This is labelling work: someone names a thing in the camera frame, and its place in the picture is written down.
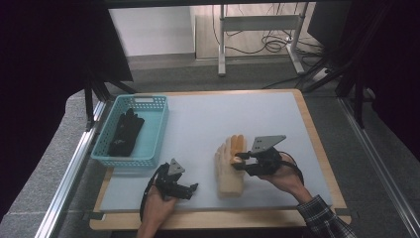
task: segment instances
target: gray floor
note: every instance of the gray floor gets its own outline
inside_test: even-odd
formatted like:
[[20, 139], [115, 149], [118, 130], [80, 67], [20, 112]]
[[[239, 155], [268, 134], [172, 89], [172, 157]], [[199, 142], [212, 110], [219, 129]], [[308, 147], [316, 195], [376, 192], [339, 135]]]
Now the gray floor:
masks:
[[[228, 61], [226, 77], [217, 76], [214, 60], [196, 61], [189, 56], [136, 58], [130, 60], [130, 66], [135, 82], [127, 84], [141, 92], [260, 89], [295, 76], [288, 58], [232, 59]], [[291, 88], [296, 82], [287, 81], [273, 88]], [[359, 237], [411, 237], [334, 95], [336, 84], [333, 81], [304, 96], [344, 199], [354, 216], [351, 226]], [[109, 88], [114, 94], [122, 92], [114, 86]], [[419, 214], [419, 162], [377, 118], [368, 103], [364, 107], [364, 120], [366, 132], [384, 163]], [[3, 218], [0, 237], [34, 237], [84, 127], [84, 94], [79, 92], [68, 99], [66, 114], [52, 143]], [[88, 226], [86, 214], [93, 208], [104, 172], [96, 161], [85, 161], [54, 237], [133, 236], [133, 232], [96, 232]]]

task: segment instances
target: white wall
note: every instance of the white wall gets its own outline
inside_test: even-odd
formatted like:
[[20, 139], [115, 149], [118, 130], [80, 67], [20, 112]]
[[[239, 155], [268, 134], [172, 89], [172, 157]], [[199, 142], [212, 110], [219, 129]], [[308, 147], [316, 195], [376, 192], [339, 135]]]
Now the white wall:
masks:
[[194, 53], [188, 6], [109, 11], [126, 57]]

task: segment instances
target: blue plastic basket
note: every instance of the blue plastic basket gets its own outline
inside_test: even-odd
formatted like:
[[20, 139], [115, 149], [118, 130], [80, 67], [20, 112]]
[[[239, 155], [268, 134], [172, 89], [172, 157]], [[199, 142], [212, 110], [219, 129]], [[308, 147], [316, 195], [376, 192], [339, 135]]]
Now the blue plastic basket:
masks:
[[[145, 119], [130, 157], [110, 157], [108, 148], [122, 113], [133, 108]], [[169, 110], [165, 96], [120, 95], [116, 98], [90, 155], [106, 167], [155, 168], [158, 165]]]

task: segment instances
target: shirt cuff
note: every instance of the shirt cuff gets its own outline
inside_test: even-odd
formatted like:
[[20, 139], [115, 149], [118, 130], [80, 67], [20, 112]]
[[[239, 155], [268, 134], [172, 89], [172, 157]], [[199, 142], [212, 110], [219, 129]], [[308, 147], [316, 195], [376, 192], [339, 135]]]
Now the shirt cuff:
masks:
[[297, 205], [297, 210], [308, 226], [317, 226], [335, 215], [320, 195], [316, 195], [307, 203]]

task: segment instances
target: black curtain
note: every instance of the black curtain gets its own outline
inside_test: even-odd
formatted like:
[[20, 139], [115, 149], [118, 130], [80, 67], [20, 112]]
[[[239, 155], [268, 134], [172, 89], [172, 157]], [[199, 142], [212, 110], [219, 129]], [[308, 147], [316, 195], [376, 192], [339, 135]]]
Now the black curtain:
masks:
[[[392, 7], [360, 66], [366, 87], [375, 94], [372, 108], [420, 160], [420, 1], [388, 2]], [[363, 27], [379, 4], [380, 0], [353, 1], [342, 41]]]
[[132, 76], [100, 1], [2, 3], [0, 59], [2, 217], [49, 145], [67, 98], [92, 76]]

